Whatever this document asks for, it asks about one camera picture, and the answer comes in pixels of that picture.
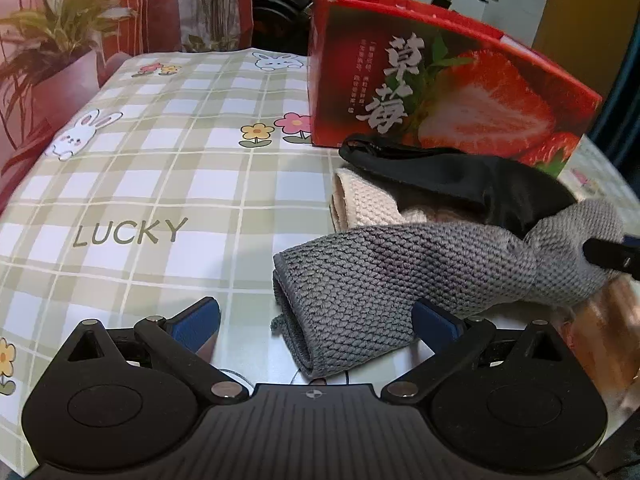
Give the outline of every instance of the beige knit cloth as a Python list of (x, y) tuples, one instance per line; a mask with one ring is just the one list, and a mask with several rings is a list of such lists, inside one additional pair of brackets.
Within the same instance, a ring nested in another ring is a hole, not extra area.
[[(412, 205), (402, 208), (403, 202)], [(419, 190), (401, 184), (363, 178), (347, 168), (335, 171), (334, 191), (329, 209), (336, 231), (365, 225), (478, 221), (469, 213), (430, 202)]]

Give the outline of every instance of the red box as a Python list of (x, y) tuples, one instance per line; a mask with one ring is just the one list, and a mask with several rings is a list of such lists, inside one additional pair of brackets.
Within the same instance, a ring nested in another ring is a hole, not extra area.
[(312, 140), (374, 132), (558, 174), (602, 98), (500, 30), (413, 0), (314, 0)]

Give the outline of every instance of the yellow flower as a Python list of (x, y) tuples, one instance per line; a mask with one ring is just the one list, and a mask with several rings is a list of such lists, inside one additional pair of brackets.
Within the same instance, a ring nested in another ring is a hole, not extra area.
[(14, 374), (15, 346), (8, 345), (4, 337), (0, 338), (0, 374), (12, 377)]
[(255, 123), (253, 126), (243, 126), (240, 128), (242, 136), (246, 140), (254, 139), (268, 139), (271, 137), (271, 132), (275, 130), (272, 126), (267, 126), (262, 123)]
[(160, 75), (173, 75), (177, 73), (178, 70), (180, 70), (180, 67), (178, 65), (164, 65), (160, 69)]

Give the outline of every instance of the black cloth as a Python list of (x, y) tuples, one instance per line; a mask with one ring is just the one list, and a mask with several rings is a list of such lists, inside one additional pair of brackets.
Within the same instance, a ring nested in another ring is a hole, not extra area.
[(415, 148), (361, 134), (348, 137), (339, 154), (360, 171), (474, 212), (485, 224), (503, 227), (518, 238), (524, 238), (539, 220), (576, 202), (549, 174), (500, 156)]

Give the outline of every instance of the cartoon flower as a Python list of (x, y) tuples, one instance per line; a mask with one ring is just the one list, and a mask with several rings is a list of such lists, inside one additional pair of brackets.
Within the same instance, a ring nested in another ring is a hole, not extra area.
[(311, 132), (311, 117), (308, 115), (298, 115), (295, 112), (284, 114), (284, 117), (275, 121), (276, 126), (282, 128), (282, 132), (287, 135), (295, 135), (300, 132)]
[(282, 132), (287, 134), (286, 137), (283, 137), (287, 142), (296, 144), (311, 143), (310, 137), (305, 136), (305, 133), (311, 133), (311, 117), (308, 115), (298, 115), (295, 112), (288, 112), (284, 114), (283, 118), (278, 119), (273, 124), (281, 127)]
[(14, 374), (15, 346), (7, 344), (4, 337), (0, 338), (0, 374), (12, 377)]
[(179, 65), (164, 65), (161, 69), (160, 69), (160, 75), (173, 75), (173, 74), (177, 74), (178, 70), (180, 70), (180, 66)]
[(259, 148), (260, 146), (267, 146), (271, 143), (271, 132), (275, 130), (273, 126), (267, 126), (263, 123), (255, 123), (254, 125), (247, 125), (240, 128), (242, 137), (246, 140), (240, 141), (240, 146), (245, 148)]
[(143, 65), (139, 68), (138, 72), (132, 75), (131, 77), (140, 77), (141, 75), (152, 74), (159, 68), (162, 68), (162, 63), (155, 62), (148, 65)]
[(242, 136), (246, 140), (253, 139), (268, 139), (271, 137), (271, 132), (274, 130), (272, 126), (267, 126), (262, 123), (255, 123), (253, 126), (243, 126), (240, 128)]

